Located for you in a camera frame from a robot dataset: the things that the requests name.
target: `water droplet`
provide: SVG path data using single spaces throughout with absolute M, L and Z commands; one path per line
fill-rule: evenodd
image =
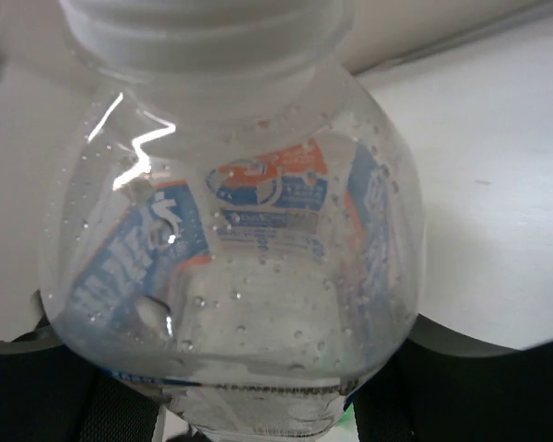
M 291 371 L 305 371 L 305 366 L 302 366 L 301 364 L 293 364 L 288 369 Z
M 386 180 L 389 178 L 389 175 L 390 175 L 389 168 L 384 164 L 381 166 L 381 174 Z
M 197 307 L 202 308 L 202 307 L 206 306 L 206 301 L 205 301 L 203 298 L 201 298 L 201 297 L 196 297 L 196 298 L 194 299 L 194 304 L 195 304 Z
M 181 342 L 181 348 L 185 351 L 185 352 L 191 352 L 193 351 L 194 349 L 194 345 L 191 341 L 182 341 Z

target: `water bottle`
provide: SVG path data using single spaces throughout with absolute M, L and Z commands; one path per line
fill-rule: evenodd
M 41 295 L 73 351 L 214 441 L 315 440 L 407 337 L 409 150 L 335 60 L 342 0 L 61 0 L 106 81 L 54 172 Z

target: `transparent bottle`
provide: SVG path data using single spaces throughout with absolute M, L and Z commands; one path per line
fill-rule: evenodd
M 346 2 L 261 2 L 270 14 L 253 0 L 208 2 L 249 7 L 244 37 L 237 18 L 195 3 L 113 14 L 125 30 L 138 19 L 167 30 L 109 51 L 95 41 L 111 36 L 78 21 L 97 26 L 120 3 L 62 1 L 79 56 L 111 81 L 55 171 L 44 306 L 75 352 L 213 440 L 314 440 L 415 321 L 417 173 L 384 112 L 331 54 L 349 28 Z M 188 29 L 180 41 L 185 14 L 220 30 Z M 266 20 L 291 32 L 317 17 L 298 44 L 251 50 L 271 41 Z M 207 51 L 192 56 L 184 46 L 195 34 Z M 233 64 L 213 46 L 229 38 L 249 50 Z M 181 60 L 166 60 L 167 41 Z M 140 52 L 150 43 L 161 49 Z

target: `clear plastic bottle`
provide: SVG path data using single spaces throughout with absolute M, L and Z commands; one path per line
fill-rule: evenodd
M 44 306 L 213 440 L 314 440 L 417 315 L 412 158 L 333 61 L 347 2 L 144 1 L 62 0 L 113 80 L 55 171 Z

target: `bottle neck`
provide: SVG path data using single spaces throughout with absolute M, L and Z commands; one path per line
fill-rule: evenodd
M 273 115 L 295 100 L 326 66 L 310 66 L 272 79 L 230 79 L 222 82 L 176 81 L 129 87 L 145 108 L 182 122 L 226 122 Z

